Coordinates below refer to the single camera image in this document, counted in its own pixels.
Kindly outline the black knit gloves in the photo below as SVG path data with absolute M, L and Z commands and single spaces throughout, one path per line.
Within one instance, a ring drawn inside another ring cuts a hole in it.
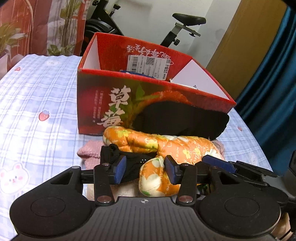
M 100 152 L 100 164 L 110 163 L 113 164 L 119 158 L 119 156 L 126 156 L 126 170 L 121 180 L 123 182 L 129 182 L 139 178 L 139 171 L 143 164 L 150 159 L 156 157 L 156 153 L 131 153 L 120 151 L 118 146 L 110 144 L 109 146 L 103 146 Z

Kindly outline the pink knit scarf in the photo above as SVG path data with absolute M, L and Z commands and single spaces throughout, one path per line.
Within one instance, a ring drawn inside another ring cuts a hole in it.
M 214 151 L 211 151 L 210 155 L 217 158 L 222 157 L 224 160 L 225 150 L 222 142 L 213 140 L 212 143 L 220 154 L 214 154 Z M 100 152 L 103 146 L 104 143 L 102 141 L 88 141 L 78 150 L 77 155 L 82 159 L 85 169 L 93 169 L 96 165 L 100 164 Z

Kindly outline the orange floral stuffed cloth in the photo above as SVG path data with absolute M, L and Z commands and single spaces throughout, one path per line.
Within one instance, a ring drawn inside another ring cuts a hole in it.
M 224 153 L 214 142 L 201 137 L 148 134 L 122 126 L 109 126 L 103 133 L 103 141 L 107 145 L 117 145 L 124 152 L 156 153 L 156 157 L 144 163 L 139 171 L 138 188 L 147 197 L 178 193 L 180 185 L 171 184 L 165 171 L 164 161 L 168 155 L 177 164 L 194 165 L 206 155 L 224 160 Z

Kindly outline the blue tissue packet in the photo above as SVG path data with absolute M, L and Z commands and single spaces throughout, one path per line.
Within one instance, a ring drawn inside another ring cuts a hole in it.
M 141 74 L 141 73 L 132 72 L 132 71 L 120 70 L 119 72 L 120 72 L 120 73 L 126 73 L 126 74 L 138 75 L 138 76 L 143 76 L 143 77 L 148 77 L 148 78 L 153 78 L 153 79 L 155 79 L 154 77 L 151 77 L 151 76 L 148 76 L 148 75 L 145 75 L 145 74 Z

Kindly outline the black fabric hat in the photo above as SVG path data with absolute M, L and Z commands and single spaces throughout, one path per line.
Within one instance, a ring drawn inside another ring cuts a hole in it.
M 179 102 L 155 102 L 136 115 L 132 128 L 158 135 L 195 136 L 214 140 L 226 129 L 229 115 Z

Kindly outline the teal curtain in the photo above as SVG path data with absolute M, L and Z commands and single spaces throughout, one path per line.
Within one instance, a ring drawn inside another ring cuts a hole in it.
M 295 1 L 285 3 L 277 34 L 235 108 L 278 175 L 295 151 Z

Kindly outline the blue checked tablecloth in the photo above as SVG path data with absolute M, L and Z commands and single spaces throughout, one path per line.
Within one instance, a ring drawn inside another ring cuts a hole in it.
M 1 79 L 1 240 L 17 235 L 10 207 L 27 193 L 83 162 L 77 151 L 101 138 L 77 126 L 77 56 L 24 57 Z M 115 186 L 114 207 L 103 207 L 62 240 L 224 240 L 170 198 L 155 198 L 160 182 Z

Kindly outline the red strawberry cardboard box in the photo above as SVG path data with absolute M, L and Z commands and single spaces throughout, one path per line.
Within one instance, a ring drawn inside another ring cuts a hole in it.
M 163 101 L 226 114 L 236 105 L 219 82 L 189 55 L 125 36 L 93 36 L 77 69 L 80 134 L 100 136 L 109 126 L 134 130 L 136 115 L 146 106 Z

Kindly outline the wooden door panel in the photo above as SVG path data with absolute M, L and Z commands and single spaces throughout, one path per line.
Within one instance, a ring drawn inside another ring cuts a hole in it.
M 287 9 L 283 1 L 241 1 L 207 70 L 236 99 L 269 50 Z

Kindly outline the black exercise bike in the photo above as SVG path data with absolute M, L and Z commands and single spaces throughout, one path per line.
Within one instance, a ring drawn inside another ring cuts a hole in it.
M 187 52 L 203 16 L 177 13 L 173 1 L 92 1 L 81 51 L 95 33 L 132 37 Z

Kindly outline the red printed backdrop cloth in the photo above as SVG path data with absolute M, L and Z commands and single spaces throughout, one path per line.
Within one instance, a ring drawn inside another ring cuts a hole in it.
M 90 1 L 1 1 L 1 76 L 28 54 L 80 55 Z

